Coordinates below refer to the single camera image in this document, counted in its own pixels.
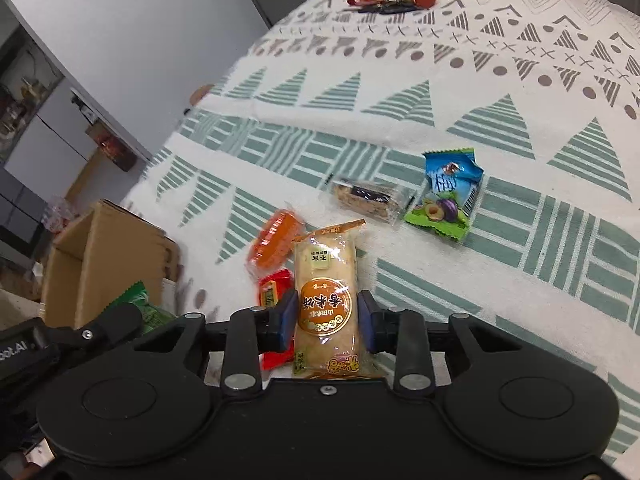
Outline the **green snack packet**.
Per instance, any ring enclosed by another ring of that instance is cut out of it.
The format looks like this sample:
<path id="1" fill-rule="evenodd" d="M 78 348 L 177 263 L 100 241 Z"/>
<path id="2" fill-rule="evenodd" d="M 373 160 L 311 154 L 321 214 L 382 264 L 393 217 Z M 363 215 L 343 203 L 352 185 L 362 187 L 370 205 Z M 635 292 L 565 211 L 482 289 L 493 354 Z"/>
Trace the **green snack packet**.
<path id="1" fill-rule="evenodd" d="M 111 308 L 119 304 L 133 304 L 140 311 L 142 315 L 142 335 L 152 332 L 152 330 L 156 330 L 176 318 L 174 314 L 151 304 L 149 292 L 142 281 L 132 284 L 107 307 Z"/>

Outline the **beige rice cracker packet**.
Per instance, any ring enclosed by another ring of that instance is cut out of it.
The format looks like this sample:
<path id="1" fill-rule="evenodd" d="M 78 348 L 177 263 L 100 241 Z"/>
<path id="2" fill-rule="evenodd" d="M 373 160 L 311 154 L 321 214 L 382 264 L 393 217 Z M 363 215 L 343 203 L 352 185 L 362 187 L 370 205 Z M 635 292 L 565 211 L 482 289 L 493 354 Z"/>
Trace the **beige rice cracker packet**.
<path id="1" fill-rule="evenodd" d="M 363 225 L 334 224 L 294 240 L 293 373 L 300 378 L 376 376 L 359 331 L 355 238 Z"/>

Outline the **orange snack packet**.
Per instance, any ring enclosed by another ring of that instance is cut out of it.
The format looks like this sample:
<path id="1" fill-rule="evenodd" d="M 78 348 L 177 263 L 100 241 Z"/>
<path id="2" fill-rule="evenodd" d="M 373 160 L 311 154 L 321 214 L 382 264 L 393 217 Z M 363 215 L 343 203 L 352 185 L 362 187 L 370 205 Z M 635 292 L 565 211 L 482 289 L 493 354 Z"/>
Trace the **orange snack packet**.
<path id="1" fill-rule="evenodd" d="M 303 232 L 304 222 L 294 211 L 278 209 L 250 246 L 246 260 L 250 273 L 260 278 L 283 266 L 294 240 Z"/>

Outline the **blue green plum candy packet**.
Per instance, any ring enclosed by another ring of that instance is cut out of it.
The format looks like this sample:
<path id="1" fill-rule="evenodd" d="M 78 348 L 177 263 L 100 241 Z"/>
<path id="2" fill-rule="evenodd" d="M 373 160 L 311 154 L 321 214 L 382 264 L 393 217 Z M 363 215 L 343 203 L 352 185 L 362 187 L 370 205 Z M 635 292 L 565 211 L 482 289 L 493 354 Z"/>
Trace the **blue green plum candy packet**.
<path id="1" fill-rule="evenodd" d="M 469 233 L 484 169 L 472 148 L 424 152 L 426 185 L 404 215 L 410 226 L 461 242 Z"/>

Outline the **red snack bar packet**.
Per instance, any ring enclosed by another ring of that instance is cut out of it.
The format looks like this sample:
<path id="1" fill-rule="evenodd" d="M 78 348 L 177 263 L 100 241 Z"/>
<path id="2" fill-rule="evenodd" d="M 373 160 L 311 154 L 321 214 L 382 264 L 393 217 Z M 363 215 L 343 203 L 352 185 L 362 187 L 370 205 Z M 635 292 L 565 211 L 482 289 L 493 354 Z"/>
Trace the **red snack bar packet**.
<path id="1" fill-rule="evenodd" d="M 280 269 L 259 281 L 258 300 L 261 307 L 274 308 L 284 294 L 294 287 L 294 275 L 288 269 Z M 262 370 L 270 372 L 294 361 L 294 330 L 288 333 L 288 348 L 283 351 L 267 351 L 262 355 Z"/>

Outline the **cardboard box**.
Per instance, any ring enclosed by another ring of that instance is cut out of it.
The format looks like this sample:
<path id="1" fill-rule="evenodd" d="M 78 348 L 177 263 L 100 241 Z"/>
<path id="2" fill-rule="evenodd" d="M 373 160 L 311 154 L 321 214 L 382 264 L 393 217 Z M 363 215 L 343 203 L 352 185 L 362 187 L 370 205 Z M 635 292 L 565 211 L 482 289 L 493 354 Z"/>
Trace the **cardboard box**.
<path id="1" fill-rule="evenodd" d="M 178 245 L 162 229 L 99 200 L 53 241 L 43 274 L 43 321 L 84 326 L 137 282 L 159 307 L 163 284 L 178 281 L 179 259 Z"/>

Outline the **clear nut bar packet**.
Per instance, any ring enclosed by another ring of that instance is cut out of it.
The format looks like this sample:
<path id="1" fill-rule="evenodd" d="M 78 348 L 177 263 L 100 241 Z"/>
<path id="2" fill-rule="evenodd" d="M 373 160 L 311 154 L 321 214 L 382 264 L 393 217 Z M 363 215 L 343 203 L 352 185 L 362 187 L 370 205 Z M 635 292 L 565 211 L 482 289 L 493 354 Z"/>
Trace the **clear nut bar packet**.
<path id="1" fill-rule="evenodd" d="M 334 200 L 349 210 L 387 224 L 395 224 L 414 199 L 400 184 L 338 177 L 331 182 Z"/>

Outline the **patterned bed cover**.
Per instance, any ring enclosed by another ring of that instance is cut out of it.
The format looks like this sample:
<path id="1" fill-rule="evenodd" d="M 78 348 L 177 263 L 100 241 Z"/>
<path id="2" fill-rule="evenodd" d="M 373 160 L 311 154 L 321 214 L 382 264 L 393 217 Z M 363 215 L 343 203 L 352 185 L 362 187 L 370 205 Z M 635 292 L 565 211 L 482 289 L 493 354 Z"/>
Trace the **patterned bed cover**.
<path id="1" fill-rule="evenodd" d="M 307 0 L 237 60 L 125 206 L 180 247 L 179 306 L 223 320 L 257 296 L 245 258 L 294 209 L 354 218 L 337 177 L 424 191 L 423 153 L 485 175 L 461 242 L 369 220 L 358 282 L 384 306 L 474 314 L 604 379 L 604 457 L 639 474 L 639 19 L 608 0 L 437 0 L 358 13 Z"/>

